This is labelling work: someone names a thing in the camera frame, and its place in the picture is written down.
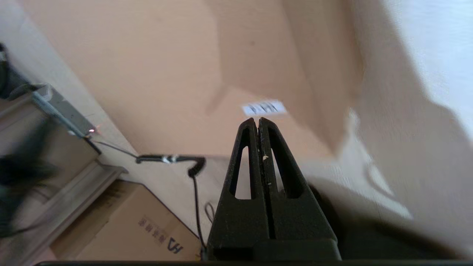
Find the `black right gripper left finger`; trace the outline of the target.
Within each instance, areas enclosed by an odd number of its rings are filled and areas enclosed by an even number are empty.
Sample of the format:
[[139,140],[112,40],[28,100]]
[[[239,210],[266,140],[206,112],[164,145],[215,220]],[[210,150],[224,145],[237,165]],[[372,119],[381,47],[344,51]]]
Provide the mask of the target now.
[[[265,118],[245,120],[238,128],[209,244],[256,244],[274,239],[270,191],[274,188],[272,152],[265,147],[262,127]],[[243,150],[248,149],[249,199],[236,197]]]

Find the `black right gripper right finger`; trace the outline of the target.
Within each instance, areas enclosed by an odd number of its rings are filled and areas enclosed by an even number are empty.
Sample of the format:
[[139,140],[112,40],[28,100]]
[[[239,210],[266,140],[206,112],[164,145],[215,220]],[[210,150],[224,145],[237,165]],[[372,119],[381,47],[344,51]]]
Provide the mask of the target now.
[[262,180],[270,237],[278,240],[335,239],[277,125],[260,119]]

